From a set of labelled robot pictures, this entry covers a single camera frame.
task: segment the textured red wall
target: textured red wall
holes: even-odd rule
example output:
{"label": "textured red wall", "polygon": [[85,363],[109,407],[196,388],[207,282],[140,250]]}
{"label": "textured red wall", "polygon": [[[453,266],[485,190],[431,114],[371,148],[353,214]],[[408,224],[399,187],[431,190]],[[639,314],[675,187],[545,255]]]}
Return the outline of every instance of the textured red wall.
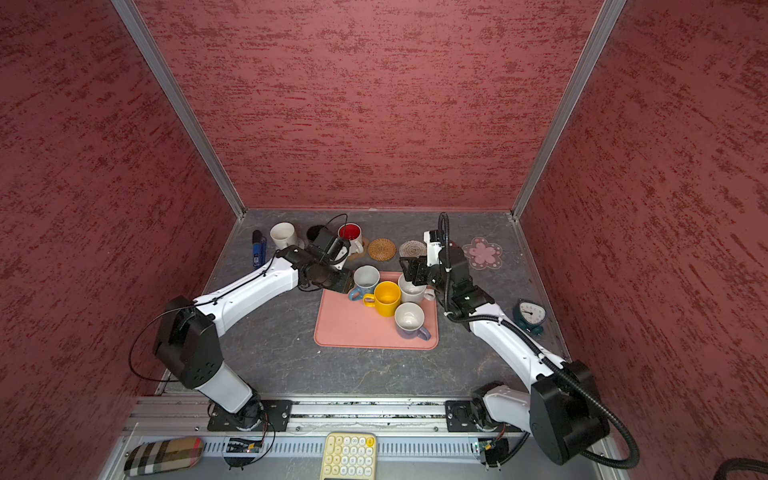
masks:
{"label": "textured red wall", "polygon": [[137,0],[248,207],[509,208],[601,0]]}
{"label": "textured red wall", "polygon": [[0,45],[0,477],[90,479],[233,214],[108,0],[6,0]]}
{"label": "textured red wall", "polygon": [[628,2],[523,216],[632,478],[768,460],[767,25],[765,2]]}

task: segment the pink tray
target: pink tray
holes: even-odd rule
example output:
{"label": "pink tray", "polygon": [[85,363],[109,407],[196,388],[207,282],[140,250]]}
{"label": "pink tray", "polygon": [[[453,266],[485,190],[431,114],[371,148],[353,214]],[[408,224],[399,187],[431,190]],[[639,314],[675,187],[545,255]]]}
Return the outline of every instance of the pink tray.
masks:
{"label": "pink tray", "polygon": [[[381,280],[397,283],[400,272],[381,272]],[[363,349],[431,350],[439,340],[437,330],[437,302],[422,300],[424,326],[432,334],[425,341],[420,338],[404,339],[397,334],[395,317],[380,316],[376,309],[353,302],[347,295],[323,290],[320,311],[315,325],[315,342],[321,346],[347,346]]]}

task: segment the blue marker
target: blue marker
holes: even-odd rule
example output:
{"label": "blue marker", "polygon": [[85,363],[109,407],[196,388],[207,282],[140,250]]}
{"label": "blue marker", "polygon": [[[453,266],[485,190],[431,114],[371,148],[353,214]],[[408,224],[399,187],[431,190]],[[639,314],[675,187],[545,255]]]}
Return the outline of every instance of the blue marker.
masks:
{"label": "blue marker", "polygon": [[253,236],[253,269],[258,270],[264,265],[266,258],[266,237],[260,231],[254,230]]}

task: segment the calculator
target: calculator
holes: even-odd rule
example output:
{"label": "calculator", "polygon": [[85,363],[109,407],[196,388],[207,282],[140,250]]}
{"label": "calculator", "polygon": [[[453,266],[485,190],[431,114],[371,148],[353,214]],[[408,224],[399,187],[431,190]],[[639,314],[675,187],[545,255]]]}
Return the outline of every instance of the calculator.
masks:
{"label": "calculator", "polygon": [[331,433],[326,437],[320,480],[373,480],[376,446],[376,437],[369,433]]}

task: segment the clock face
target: clock face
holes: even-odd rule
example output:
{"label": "clock face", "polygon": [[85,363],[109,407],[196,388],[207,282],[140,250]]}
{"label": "clock face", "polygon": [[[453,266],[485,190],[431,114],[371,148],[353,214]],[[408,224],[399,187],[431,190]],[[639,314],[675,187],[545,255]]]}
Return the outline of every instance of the clock face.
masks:
{"label": "clock face", "polygon": [[520,313],[530,325],[540,325],[547,316],[543,306],[530,302],[520,302]]}

